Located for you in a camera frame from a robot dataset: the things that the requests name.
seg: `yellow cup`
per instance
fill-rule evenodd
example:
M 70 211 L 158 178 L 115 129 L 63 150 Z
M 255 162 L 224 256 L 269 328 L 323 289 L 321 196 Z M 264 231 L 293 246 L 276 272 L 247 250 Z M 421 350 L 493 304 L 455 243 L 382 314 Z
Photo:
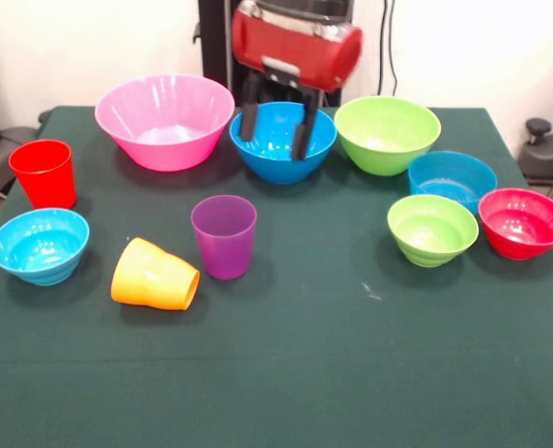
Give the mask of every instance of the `yellow cup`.
M 113 301 L 162 310 L 187 310 L 200 272 L 158 246 L 134 238 L 125 247 L 110 287 Z

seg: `white wall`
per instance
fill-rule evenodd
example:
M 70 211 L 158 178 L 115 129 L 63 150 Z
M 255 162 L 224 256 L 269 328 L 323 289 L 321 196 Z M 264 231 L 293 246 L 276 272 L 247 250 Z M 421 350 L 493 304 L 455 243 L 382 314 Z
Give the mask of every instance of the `white wall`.
M 356 0 L 365 46 L 346 99 L 376 90 L 381 8 Z M 201 74 L 197 19 L 197 0 L 0 0 L 0 125 L 93 105 L 131 77 Z M 485 106 L 514 150 L 526 118 L 553 121 L 553 0 L 397 0 L 393 32 L 400 96 Z
M 202 74 L 197 0 L 0 0 L 0 127 L 55 105 L 94 105 L 114 85 Z
M 376 91 L 382 5 L 356 2 L 366 45 L 345 99 Z M 484 106 L 513 152 L 527 118 L 553 123 L 553 0 L 397 0 L 393 20 L 399 96 L 428 106 Z M 387 81 L 389 93 L 390 73 Z

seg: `green bowl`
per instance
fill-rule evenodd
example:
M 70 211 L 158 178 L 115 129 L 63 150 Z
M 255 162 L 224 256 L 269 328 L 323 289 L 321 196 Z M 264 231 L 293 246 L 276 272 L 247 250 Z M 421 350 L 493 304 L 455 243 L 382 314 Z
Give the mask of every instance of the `green bowl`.
M 475 242 L 480 231 L 467 208 L 431 194 L 416 194 L 397 201 L 387 220 L 401 251 L 423 268 L 450 262 Z
M 441 122 L 429 108 L 387 96 L 346 103 L 334 123 L 349 157 L 371 175 L 402 173 L 441 134 Z

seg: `cup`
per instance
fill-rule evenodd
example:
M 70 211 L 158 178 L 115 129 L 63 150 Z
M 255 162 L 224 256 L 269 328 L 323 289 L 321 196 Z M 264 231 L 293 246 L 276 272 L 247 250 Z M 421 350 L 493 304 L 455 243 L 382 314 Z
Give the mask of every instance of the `cup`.
M 254 205 L 239 196 L 212 196 L 193 208 L 191 224 L 208 274 L 233 280 L 246 273 L 256 217 Z
M 200 272 L 187 261 L 134 238 L 119 258 L 110 297 L 127 305 L 185 311 L 199 281 Z
M 59 140 L 35 140 L 15 149 L 8 158 L 34 208 L 71 208 L 75 179 L 71 147 Z

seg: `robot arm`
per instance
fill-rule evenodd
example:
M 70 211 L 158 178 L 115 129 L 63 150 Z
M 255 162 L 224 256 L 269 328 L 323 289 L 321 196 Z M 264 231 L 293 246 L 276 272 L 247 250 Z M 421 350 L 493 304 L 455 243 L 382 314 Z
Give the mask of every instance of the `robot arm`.
M 324 91 L 343 87 L 362 51 L 362 31 L 348 22 L 353 0 L 243 0 L 234 14 L 235 58 L 250 68 L 239 136 L 253 138 L 258 99 L 269 78 L 304 95 L 304 119 L 291 145 L 305 159 Z

